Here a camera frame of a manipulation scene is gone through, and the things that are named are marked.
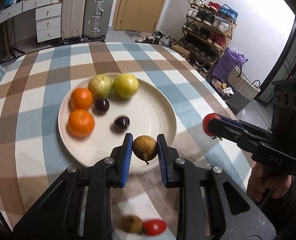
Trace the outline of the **person's right hand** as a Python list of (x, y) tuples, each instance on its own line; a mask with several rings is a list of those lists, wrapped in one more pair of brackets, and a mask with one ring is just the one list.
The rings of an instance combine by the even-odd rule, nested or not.
[(267, 167), (255, 163), (247, 185), (247, 195), (257, 202), (260, 202), (263, 193), (270, 189), (273, 191), (272, 198), (279, 199), (290, 188), (292, 177), (290, 175), (276, 175), (269, 172)]

